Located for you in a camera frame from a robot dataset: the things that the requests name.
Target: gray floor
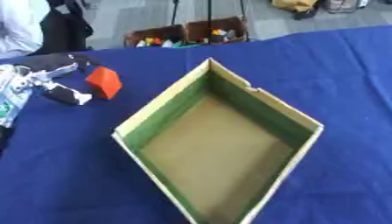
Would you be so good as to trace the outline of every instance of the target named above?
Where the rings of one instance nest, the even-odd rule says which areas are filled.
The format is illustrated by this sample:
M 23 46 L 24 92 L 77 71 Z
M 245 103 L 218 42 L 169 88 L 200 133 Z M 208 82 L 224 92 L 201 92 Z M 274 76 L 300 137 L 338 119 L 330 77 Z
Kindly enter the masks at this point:
M 95 29 L 88 44 L 95 49 L 121 47 L 127 32 L 168 25 L 172 0 L 87 0 L 86 18 Z M 207 18 L 207 0 L 179 0 L 177 23 Z M 291 13 L 273 8 L 268 0 L 247 3 L 248 29 L 253 39 L 271 39 L 295 32 L 312 32 L 370 25 L 392 24 L 392 6 L 374 0 L 366 9 L 351 14 L 328 14 L 295 21 Z M 241 15 L 240 0 L 213 0 L 215 18 Z

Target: red wooden block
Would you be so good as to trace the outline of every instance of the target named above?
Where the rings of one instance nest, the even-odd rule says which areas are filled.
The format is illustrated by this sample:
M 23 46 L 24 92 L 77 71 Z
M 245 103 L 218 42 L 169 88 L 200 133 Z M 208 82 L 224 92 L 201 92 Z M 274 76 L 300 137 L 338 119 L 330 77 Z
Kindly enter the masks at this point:
M 104 66 L 97 67 L 87 78 L 93 88 L 97 88 L 105 99 L 112 99 L 123 87 L 117 72 Z

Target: open box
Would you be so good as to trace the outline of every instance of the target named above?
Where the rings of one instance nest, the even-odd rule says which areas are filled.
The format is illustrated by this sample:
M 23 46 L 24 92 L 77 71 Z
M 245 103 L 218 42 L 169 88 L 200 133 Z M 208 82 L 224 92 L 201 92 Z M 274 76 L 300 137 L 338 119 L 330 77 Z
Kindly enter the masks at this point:
M 173 42 L 185 41 L 186 31 L 181 24 L 169 25 L 143 31 L 133 31 L 124 36 L 124 46 L 137 46 L 145 38 L 170 39 Z
M 243 42 L 246 40 L 245 34 L 247 32 L 247 27 L 244 22 L 239 17 L 226 17 L 217 18 L 211 21 L 211 28 L 213 30 L 234 30 L 235 38 L 230 39 L 223 43 L 232 42 Z M 201 39 L 207 39 L 210 35 L 210 29 L 208 27 L 208 21 L 197 21 L 187 23 L 185 25 L 186 37 L 189 43 L 196 43 Z
M 191 223 L 250 223 L 322 130 L 208 59 L 113 138 Z

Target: tripod leg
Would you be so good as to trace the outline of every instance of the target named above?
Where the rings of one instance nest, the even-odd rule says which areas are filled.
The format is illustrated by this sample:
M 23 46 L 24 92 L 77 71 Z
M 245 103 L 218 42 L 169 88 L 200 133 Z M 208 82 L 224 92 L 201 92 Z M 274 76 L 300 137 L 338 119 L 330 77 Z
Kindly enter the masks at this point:
M 173 3 L 174 3 L 174 11 L 173 11 L 173 16 L 171 18 L 171 25 L 174 25 L 176 23 L 177 10 L 179 8 L 179 0 L 173 0 Z
M 249 42 L 248 19 L 245 11 L 245 3 L 243 2 L 243 0 L 240 0 L 240 3 L 241 3 L 242 21 L 245 23 L 245 26 L 247 27 L 247 30 L 245 31 L 245 35 L 246 35 L 247 42 Z
M 211 37 L 213 35 L 213 0 L 208 1 L 208 44 L 211 44 Z

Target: box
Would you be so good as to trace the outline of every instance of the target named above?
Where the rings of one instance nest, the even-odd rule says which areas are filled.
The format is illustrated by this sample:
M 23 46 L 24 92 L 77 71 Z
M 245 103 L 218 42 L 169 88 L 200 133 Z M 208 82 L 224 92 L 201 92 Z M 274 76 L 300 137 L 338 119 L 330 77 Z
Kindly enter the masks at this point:
M 208 59 L 113 138 L 191 223 L 250 223 L 322 130 Z
M 246 40 L 246 25 L 239 17 L 227 17 L 211 21 L 213 30 L 234 30 L 236 38 L 225 43 L 243 42 Z M 191 22 L 185 25 L 186 38 L 189 43 L 195 43 L 209 37 L 208 21 Z
M 186 39 L 186 32 L 181 24 L 169 25 L 143 31 L 133 31 L 124 36 L 125 46 L 137 46 L 140 40 L 145 38 L 171 39 L 173 42 Z

